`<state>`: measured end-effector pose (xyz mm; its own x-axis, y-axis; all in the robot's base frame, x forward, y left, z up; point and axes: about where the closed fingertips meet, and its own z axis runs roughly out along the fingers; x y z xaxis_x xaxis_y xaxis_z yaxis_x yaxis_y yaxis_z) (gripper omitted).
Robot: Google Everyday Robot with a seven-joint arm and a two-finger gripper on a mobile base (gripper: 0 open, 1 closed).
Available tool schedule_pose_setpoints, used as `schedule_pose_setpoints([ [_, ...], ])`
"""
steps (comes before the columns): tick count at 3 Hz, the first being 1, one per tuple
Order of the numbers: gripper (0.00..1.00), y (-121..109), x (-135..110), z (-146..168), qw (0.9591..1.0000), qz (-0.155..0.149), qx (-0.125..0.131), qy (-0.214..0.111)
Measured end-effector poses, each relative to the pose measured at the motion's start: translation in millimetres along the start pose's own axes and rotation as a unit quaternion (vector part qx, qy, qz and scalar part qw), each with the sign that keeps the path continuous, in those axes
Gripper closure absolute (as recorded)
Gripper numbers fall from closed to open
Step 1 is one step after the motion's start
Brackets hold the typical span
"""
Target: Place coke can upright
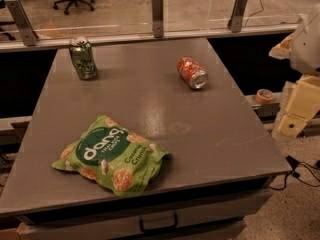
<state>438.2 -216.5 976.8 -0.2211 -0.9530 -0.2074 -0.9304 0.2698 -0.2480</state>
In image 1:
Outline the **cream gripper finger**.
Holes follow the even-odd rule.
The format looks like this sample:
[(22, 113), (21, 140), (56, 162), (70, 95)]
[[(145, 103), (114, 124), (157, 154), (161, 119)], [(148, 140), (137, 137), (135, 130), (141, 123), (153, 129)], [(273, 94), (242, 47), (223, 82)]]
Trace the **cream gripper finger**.
[(277, 131), (287, 137), (297, 137), (320, 111), (320, 77), (302, 75), (293, 85)]

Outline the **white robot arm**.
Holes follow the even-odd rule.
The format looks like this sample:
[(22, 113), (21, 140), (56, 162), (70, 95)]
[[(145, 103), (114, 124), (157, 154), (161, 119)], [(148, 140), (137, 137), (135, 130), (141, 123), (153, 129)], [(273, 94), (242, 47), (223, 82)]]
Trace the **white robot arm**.
[(320, 111), (320, 4), (302, 18), (292, 34), (269, 51), (269, 56), (288, 59), (291, 68), (301, 73), (277, 127), (278, 133), (297, 137)]

